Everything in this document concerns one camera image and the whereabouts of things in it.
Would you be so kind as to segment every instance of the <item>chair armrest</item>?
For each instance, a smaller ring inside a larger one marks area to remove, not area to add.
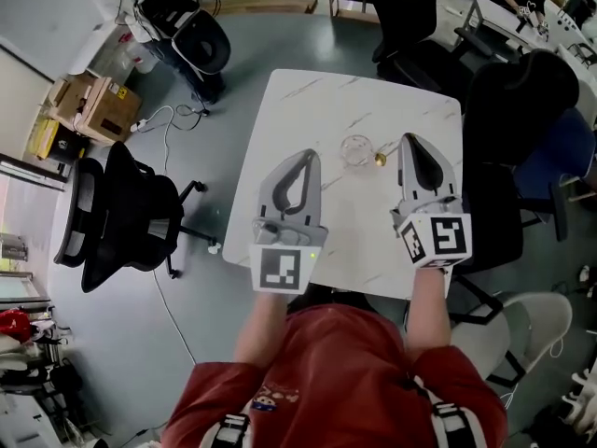
[[[485,58],[492,58],[492,49],[478,36],[471,34],[468,30],[465,30],[464,28],[456,28],[454,32],[464,40],[464,42],[462,42],[458,47],[465,43],[469,47],[476,49]]]
[[[408,79],[413,86],[421,88],[422,90],[439,93],[441,87],[428,76],[423,69],[417,66],[414,62],[406,57],[397,54],[393,57],[392,63],[402,75]]]

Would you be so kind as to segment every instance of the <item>cardboard box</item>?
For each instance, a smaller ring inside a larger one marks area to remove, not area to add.
[[[104,145],[129,137],[141,107],[141,98],[112,78],[89,75],[58,80],[49,102],[50,118]]]
[[[76,111],[85,105],[95,79],[89,75],[77,75],[70,80],[60,78],[56,81],[48,95],[49,103],[52,105],[48,116],[69,130],[74,130],[73,120]]]
[[[104,144],[125,141],[137,121],[141,98],[112,78],[98,78],[91,88],[76,129]]]

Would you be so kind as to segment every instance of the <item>backpack strap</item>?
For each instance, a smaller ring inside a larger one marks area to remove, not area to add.
[[[238,414],[227,414],[213,425],[205,435],[199,448],[250,448],[253,444],[253,431],[249,418],[250,403]]]
[[[474,413],[441,400],[424,387],[420,377],[415,377],[414,381],[431,401],[431,424],[438,448],[487,448],[485,435]]]

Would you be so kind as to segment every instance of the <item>white table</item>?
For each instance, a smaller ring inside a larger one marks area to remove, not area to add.
[[[408,299],[414,270],[389,214],[401,200],[396,148],[407,132],[419,134],[443,152],[460,186],[462,122],[456,100],[375,79],[274,71],[236,189],[224,259],[249,267],[259,185],[284,159],[312,147],[321,158],[321,223],[329,236],[311,281]],[[385,167],[346,169],[340,144],[351,134],[366,136],[374,150],[383,152]]]
[[[554,46],[549,42],[546,42],[536,29],[531,28],[529,25],[525,25],[521,32],[517,33],[516,29],[520,26],[521,22],[516,15],[510,13],[505,8],[500,7],[491,0],[473,0],[473,5],[466,16],[465,28],[471,28],[471,20],[473,16],[476,16],[478,20],[475,28],[480,28],[481,25],[485,25],[500,34],[507,36],[510,40],[515,41],[517,44],[528,50],[554,50]]]

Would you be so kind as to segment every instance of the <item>cable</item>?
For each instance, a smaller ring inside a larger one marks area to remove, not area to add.
[[[133,441],[135,438],[138,438],[140,436],[145,435],[149,430],[157,430],[160,429],[162,427],[165,427],[166,425],[168,425],[168,421],[166,420],[164,423],[162,423],[161,425],[158,425],[157,427],[151,427],[151,428],[144,428],[141,431],[137,431],[134,435],[132,435],[128,440],[126,440],[124,443],[122,443],[118,448],[124,448],[126,445],[128,445],[131,441]]]
[[[159,124],[157,126],[154,126],[152,128],[149,128],[148,130],[144,130],[144,131],[138,130],[139,133],[149,133],[150,131],[153,131],[156,128],[161,128],[162,126],[166,126],[166,131],[164,131],[164,168],[163,168],[163,172],[162,172],[163,175],[168,175],[168,157],[170,156],[170,146],[168,146],[168,132],[170,131],[170,127],[174,126],[177,130],[184,131],[184,132],[189,132],[189,131],[192,131],[195,128],[197,128],[197,126],[199,125],[199,122],[201,121],[201,117],[206,113],[208,114],[203,102],[201,102],[201,104],[203,106],[202,111],[193,109],[188,105],[178,105],[176,107],[175,111],[174,111],[174,108],[172,108],[170,105],[162,106],[153,115],[151,115],[148,119],[142,119],[141,121],[139,121],[139,124],[143,123],[143,126],[145,126],[146,124],[148,124],[148,122],[150,122],[153,118],[155,118],[160,111],[162,111],[164,109],[169,109],[172,112],[172,115],[170,116],[170,119],[168,120],[167,123]],[[186,108],[188,110],[188,113],[186,113],[186,114],[182,113],[181,108]],[[196,114],[197,121],[195,121],[195,124],[193,124],[189,128],[181,128],[180,126],[174,124],[174,115],[176,115],[176,114],[178,114],[179,116],[182,116],[182,117],[188,117],[191,114]]]
[[[553,347],[556,345],[556,343],[559,342],[562,344],[562,347],[560,348],[560,352],[558,352],[558,355],[553,355]],[[559,341],[556,341],[553,343],[553,345],[550,347],[549,349],[549,354],[551,355],[551,358],[559,358],[560,355],[563,352],[563,338],[561,338]]]
[[[182,113],[182,112],[180,111],[180,109],[181,109],[181,108],[186,108],[186,109],[188,110],[188,113],[186,113],[186,114],[185,114],[185,113]],[[174,123],[172,123],[172,126],[174,126],[174,127],[177,129],[177,130],[179,130],[179,131],[184,131],[184,132],[189,132],[189,131],[192,131],[192,130],[194,130],[195,128],[197,128],[197,126],[199,125],[199,122],[201,121],[201,118],[202,118],[202,116],[203,116],[203,114],[202,114],[202,112],[201,112],[201,111],[196,111],[196,110],[194,110],[193,108],[191,108],[189,105],[178,105],[178,106],[176,107],[176,114],[177,114],[178,116],[181,116],[181,117],[183,117],[183,118],[187,118],[187,117],[189,117],[189,116],[192,116],[192,115],[197,115],[197,121],[195,122],[195,124],[193,124],[193,125],[192,125],[191,127],[189,127],[189,128],[181,128],[181,127],[180,127],[180,126],[178,126],[177,124],[174,124]],[[152,127],[152,128],[149,128],[148,130],[144,130],[144,131],[143,131],[143,130],[139,130],[139,133],[149,133],[150,131],[153,131],[153,130],[156,130],[156,129],[158,129],[158,128],[161,128],[162,126],[166,126],[166,124],[168,124],[168,123],[162,123],[162,124],[159,124],[159,125],[157,125],[157,126],[154,126],[154,127]]]
[[[195,357],[190,352],[190,349],[188,348],[187,340],[185,339],[185,336],[183,335],[183,332],[180,331],[180,328],[178,327],[178,324],[174,320],[174,316],[172,315],[172,312],[170,312],[170,307],[168,307],[168,303],[166,303],[166,298],[164,297],[164,293],[161,290],[160,283],[158,282],[158,276],[156,275],[155,269],[152,272],[153,272],[153,280],[156,281],[156,287],[158,288],[158,292],[160,293],[160,296],[161,296],[161,301],[164,304],[166,312],[170,316],[170,320],[172,321],[172,324],[174,325],[174,328],[176,329],[176,331],[178,332],[178,335],[180,336],[180,340],[183,342],[183,345],[187,349],[188,356],[193,361],[193,367],[194,367],[195,365],[197,365],[197,360],[195,360]]]
[[[514,394],[516,393],[516,389],[518,387],[519,387],[519,384],[515,384],[514,389],[510,393],[506,393],[505,395],[502,395],[500,397],[500,399],[503,399],[504,397],[508,397],[506,403],[504,404],[504,408],[506,408],[506,410],[508,408],[510,408],[510,405],[512,404],[512,400],[514,399]]]

